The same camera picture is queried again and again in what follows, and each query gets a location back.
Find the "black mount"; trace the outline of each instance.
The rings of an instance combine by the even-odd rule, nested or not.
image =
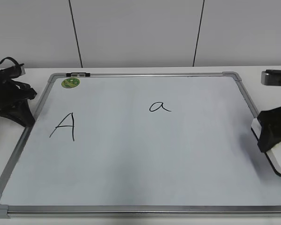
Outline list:
[[[23,65],[11,57],[0,61],[10,60],[15,65],[0,70],[0,116],[13,120],[23,127],[31,127],[35,123],[28,106],[27,99],[34,99],[37,93],[27,83],[14,81],[25,74]]]
[[[281,70],[262,72],[261,82],[264,85],[281,86]],[[261,125],[258,147],[261,152],[267,152],[281,142],[281,107],[261,111],[257,119]]]

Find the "black cable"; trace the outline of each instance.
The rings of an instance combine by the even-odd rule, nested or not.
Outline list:
[[[10,60],[10,61],[12,61],[16,66],[19,66],[19,63],[18,63],[14,58],[12,58],[12,57],[6,57],[6,58],[2,59],[2,60],[0,61],[0,64],[2,64],[5,60]]]

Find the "whiteboard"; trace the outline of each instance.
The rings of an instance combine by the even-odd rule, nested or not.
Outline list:
[[[7,205],[281,205],[231,77],[55,81],[2,193]],[[55,127],[69,113],[72,127]],[[71,126],[71,116],[61,125]]]

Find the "round magnet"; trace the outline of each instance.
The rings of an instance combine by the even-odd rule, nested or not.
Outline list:
[[[61,86],[64,88],[74,88],[80,84],[80,80],[78,78],[67,78],[63,82],[61,82]]]

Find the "white table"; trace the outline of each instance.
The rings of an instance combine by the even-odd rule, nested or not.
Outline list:
[[[263,86],[260,83],[261,71],[265,69],[281,69],[278,66],[268,67],[158,67],[158,68],[42,68],[26,69],[26,75],[19,80],[29,83],[38,93],[36,99],[30,101],[34,111],[38,99],[47,83],[49,76],[57,72],[89,72],[89,73],[208,73],[235,71],[254,101],[257,109],[267,110],[281,106],[281,87]],[[23,128],[7,119],[0,118],[0,175],[17,143]],[[0,219],[0,224],[281,224],[281,218],[261,219],[194,219],[194,218],[136,218],[136,219]]]

